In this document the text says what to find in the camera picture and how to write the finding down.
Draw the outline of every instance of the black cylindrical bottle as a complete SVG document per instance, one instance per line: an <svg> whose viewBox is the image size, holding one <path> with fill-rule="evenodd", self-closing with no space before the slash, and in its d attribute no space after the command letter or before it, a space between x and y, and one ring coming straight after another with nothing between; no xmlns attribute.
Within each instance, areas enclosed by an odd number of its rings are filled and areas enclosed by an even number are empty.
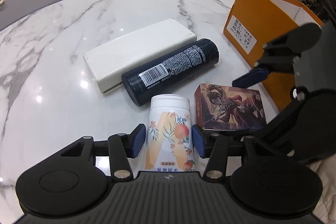
<svg viewBox="0 0 336 224"><path fill-rule="evenodd" d="M132 101L142 106L169 85L217 64L218 60L216 45L203 38L124 73L121 79Z"/></svg>

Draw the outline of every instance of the white marble tabletop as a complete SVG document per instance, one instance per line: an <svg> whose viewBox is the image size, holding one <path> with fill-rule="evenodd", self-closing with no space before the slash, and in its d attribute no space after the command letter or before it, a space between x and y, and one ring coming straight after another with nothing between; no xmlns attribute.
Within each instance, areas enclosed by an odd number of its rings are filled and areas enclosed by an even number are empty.
<svg viewBox="0 0 336 224"><path fill-rule="evenodd" d="M63 0L2 30L1 224L13 223L22 215L15 183L23 171L82 136L106 140L112 134L130 133L139 123L147 125L149 104L137 107L123 87L102 95L84 65L83 52L169 18L188 27L198 39L211 39L218 47L219 63L169 91L190 99L195 122L194 91L200 83L231 85L249 70L223 35L234 1ZM278 110L263 86L253 88L261 91L269 122ZM103 168L106 161L97 164Z"/></svg>

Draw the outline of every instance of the orange box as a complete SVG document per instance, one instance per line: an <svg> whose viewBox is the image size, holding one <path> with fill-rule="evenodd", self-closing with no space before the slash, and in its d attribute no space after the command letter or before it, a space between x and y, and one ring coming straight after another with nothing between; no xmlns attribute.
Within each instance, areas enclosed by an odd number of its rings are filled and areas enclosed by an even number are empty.
<svg viewBox="0 0 336 224"><path fill-rule="evenodd" d="M263 55L263 44L308 22L323 25L306 5L297 0L235 0L223 32L253 68ZM273 72L262 83L280 111L290 103L294 75Z"/></svg>

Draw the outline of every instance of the white box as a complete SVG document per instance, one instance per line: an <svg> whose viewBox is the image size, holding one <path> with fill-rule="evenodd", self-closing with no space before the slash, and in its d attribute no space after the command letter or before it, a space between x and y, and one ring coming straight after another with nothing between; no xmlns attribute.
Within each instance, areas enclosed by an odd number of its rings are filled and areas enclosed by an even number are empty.
<svg viewBox="0 0 336 224"><path fill-rule="evenodd" d="M83 54L91 76L104 93L121 83L121 75L187 44L196 35L168 19L118 37Z"/></svg>

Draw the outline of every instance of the white bottle cap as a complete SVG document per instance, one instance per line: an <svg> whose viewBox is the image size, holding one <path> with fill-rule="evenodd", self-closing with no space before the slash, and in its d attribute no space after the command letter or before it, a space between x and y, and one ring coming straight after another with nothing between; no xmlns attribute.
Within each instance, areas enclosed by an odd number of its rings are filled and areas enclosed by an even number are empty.
<svg viewBox="0 0 336 224"><path fill-rule="evenodd" d="M184 108L190 111L190 101L176 94L161 94L152 97L151 109L155 107Z"/></svg>

